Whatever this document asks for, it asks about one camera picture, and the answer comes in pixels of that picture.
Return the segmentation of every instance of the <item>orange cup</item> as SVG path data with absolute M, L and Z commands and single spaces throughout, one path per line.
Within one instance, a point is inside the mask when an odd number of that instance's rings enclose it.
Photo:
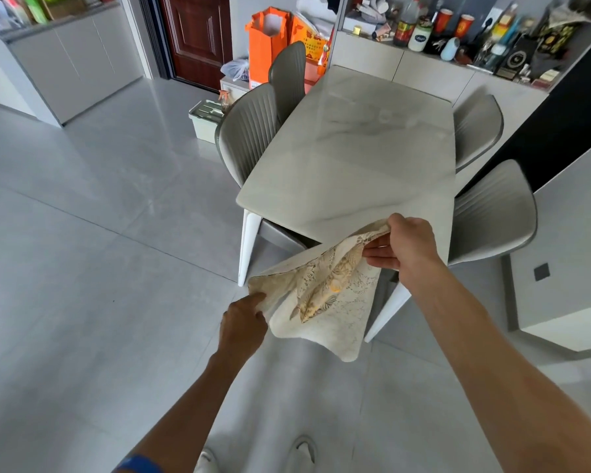
M 457 22 L 457 28 L 455 29 L 455 36 L 456 38 L 462 39 L 468 30 L 471 28 L 471 25 L 475 21 L 475 16 L 471 15 L 462 15 L 459 17 L 459 21 Z
M 449 24 L 449 20 L 453 16 L 453 12 L 451 10 L 447 10 L 447 8 L 443 8 L 438 12 L 438 16 L 435 18 L 435 26 L 433 27 L 433 32 L 435 34 L 439 34 L 445 30 L 447 25 Z

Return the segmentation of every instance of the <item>door panel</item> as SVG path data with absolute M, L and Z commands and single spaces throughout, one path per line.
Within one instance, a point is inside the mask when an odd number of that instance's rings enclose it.
M 160 0 L 176 75 L 213 89 L 232 59 L 229 0 Z

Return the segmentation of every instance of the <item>marble tabletop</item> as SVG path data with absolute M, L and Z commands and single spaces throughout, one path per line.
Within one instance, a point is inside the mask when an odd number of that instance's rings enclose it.
M 446 260 L 454 136 L 448 101 L 333 66 L 280 128 L 236 201 L 323 243 L 394 212 L 422 217 Z

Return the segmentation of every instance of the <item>white table leg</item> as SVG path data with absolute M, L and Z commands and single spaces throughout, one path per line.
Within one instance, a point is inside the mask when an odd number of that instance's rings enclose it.
M 254 248 L 254 241 L 260 221 L 263 218 L 244 209 L 243 212 L 243 232 L 241 233 L 241 254 L 239 255 L 239 287 L 243 287 L 245 279 L 248 276 L 248 267 L 250 266 L 250 259 L 252 258 L 252 249 Z
M 410 297 L 410 291 L 399 282 L 398 286 L 394 288 L 394 292 L 392 292 L 392 295 L 381 309 L 381 313 L 374 320 L 370 330 L 368 330 L 368 333 L 365 334 L 363 340 L 370 342 L 385 326 L 385 324 L 388 323 L 392 317 L 394 317 L 394 314 L 398 312 L 398 309 L 405 305 L 405 302 L 407 302 Z

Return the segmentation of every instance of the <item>hand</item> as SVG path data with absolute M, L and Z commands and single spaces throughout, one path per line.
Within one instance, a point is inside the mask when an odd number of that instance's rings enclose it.
M 238 372 L 258 350 L 267 333 L 267 322 L 256 306 L 265 298 L 257 292 L 232 302 L 221 319 L 217 357 Z
M 401 281 L 415 275 L 426 265 L 443 265 L 429 222 L 417 217 L 405 218 L 401 214 L 392 214 L 387 218 L 387 223 L 389 234 L 373 240 L 363 249 L 368 264 L 398 270 Z

